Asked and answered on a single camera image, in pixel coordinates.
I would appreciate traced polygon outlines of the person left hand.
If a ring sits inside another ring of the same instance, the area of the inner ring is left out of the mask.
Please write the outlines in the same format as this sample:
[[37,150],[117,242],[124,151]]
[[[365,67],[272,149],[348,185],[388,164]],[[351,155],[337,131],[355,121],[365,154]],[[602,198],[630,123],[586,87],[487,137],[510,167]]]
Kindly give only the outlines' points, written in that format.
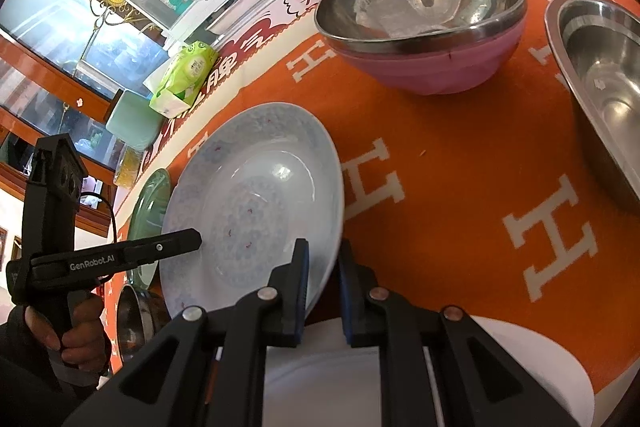
[[83,372],[101,374],[110,357],[100,320],[103,309],[103,300],[92,294],[75,307],[74,327],[62,337],[58,337],[44,316],[32,307],[26,308],[25,321],[32,335],[44,347],[60,352],[64,362]]

